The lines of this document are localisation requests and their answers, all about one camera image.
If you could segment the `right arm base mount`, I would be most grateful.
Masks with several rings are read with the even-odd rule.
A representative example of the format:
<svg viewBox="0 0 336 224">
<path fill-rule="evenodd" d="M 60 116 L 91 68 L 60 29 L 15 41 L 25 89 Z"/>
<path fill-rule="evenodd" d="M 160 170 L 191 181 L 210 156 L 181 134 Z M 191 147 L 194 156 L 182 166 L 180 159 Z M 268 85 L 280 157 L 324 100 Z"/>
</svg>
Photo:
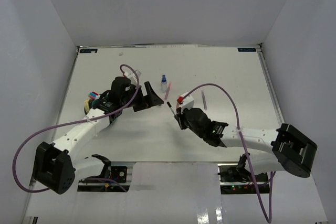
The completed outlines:
<svg viewBox="0 0 336 224">
<path fill-rule="evenodd" d="M 219 164 L 218 177 L 222 195 L 252 195 L 257 194 L 253 180 L 239 175 L 235 166 Z M 269 176 L 267 173 L 256 175 L 260 194 L 270 193 Z"/>
</svg>

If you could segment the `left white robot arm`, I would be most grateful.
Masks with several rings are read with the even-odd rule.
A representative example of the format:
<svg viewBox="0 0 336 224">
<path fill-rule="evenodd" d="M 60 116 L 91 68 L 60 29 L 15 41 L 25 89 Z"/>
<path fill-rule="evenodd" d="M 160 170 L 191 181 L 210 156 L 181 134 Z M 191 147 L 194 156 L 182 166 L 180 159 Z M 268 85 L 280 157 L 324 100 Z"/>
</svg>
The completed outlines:
<svg viewBox="0 0 336 224">
<path fill-rule="evenodd" d="M 76 157 L 124 109 L 132 108 L 138 112 L 164 103 L 149 82 L 145 82 L 144 87 L 146 95 L 130 79 L 116 77 L 111 88 L 92 101 L 84 122 L 53 142 L 42 142 L 37 147 L 33 178 L 59 195 L 65 193 L 76 180 L 90 177 L 101 182 L 108 180 L 111 175 L 111 161 L 108 158 L 92 154 L 79 161 Z"/>
</svg>

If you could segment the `yellow masking tape roll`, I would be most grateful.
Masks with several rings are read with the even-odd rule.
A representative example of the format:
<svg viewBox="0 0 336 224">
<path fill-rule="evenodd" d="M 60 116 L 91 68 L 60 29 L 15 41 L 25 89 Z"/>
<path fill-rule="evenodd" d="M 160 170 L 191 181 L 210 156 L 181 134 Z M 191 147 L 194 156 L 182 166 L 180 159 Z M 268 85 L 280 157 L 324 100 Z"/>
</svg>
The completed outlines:
<svg viewBox="0 0 336 224">
<path fill-rule="evenodd" d="M 91 109 L 91 104 L 92 104 L 91 99 L 86 99 L 84 101 L 84 112 L 85 112 L 85 114 L 87 114 L 89 112 L 89 110 Z"/>
</svg>

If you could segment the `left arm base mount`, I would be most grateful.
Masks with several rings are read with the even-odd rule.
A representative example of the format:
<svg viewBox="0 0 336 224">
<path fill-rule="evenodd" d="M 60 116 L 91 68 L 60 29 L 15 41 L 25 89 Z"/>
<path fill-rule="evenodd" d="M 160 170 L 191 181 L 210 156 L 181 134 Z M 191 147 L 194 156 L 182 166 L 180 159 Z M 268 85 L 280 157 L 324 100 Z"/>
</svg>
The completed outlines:
<svg viewBox="0 0 336 224">
<path fill-rule="evenodd" d="M 85 179 L 79 182 L 78 192 L 126 193 L 132 180 L 133 168 L 130 166 L 112 166 L 108 179 Z"/>
</svg>

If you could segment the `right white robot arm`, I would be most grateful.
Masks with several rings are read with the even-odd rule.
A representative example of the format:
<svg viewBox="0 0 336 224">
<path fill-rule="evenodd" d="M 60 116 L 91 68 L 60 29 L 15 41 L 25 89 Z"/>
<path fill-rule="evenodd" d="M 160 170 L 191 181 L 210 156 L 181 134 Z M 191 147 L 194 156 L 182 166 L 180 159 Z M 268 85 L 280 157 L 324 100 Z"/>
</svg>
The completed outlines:
<svg viewBox="0 0 336 224">
<path fill-rule="evenodd" d="M 243 154 L 237 165 L 238 177 L 247 182 L 255 175 L 286 171 L 308 178 L 318 149 L 317 144 L 291 124 L 272 130 L 241 129 L 212 121 L 200 108 L 176 110 L 175 119 L 213 147 L 247 147 L 259 154 Z"/>
</svg>

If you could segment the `black cap marker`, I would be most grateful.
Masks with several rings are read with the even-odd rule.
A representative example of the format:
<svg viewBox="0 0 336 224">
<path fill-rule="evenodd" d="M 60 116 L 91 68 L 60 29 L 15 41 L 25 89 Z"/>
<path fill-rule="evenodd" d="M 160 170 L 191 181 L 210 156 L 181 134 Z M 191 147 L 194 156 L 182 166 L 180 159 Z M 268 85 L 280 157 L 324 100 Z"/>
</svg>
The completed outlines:
<svg viewBox="0 0 336 224">
<path fill-rule="evenodd" d="M 176 114 L 175 114 L 175 111 L 174 111 L 174 109 L 172 108 L 172 105 L 170 104 L 170 102 L 168 101 L 167 103 L 167 106 L 169 107 L 169 109 L 170 109 L 170 111 L 173 113 L 173 115 L 175 116 Z"/>
</svg>

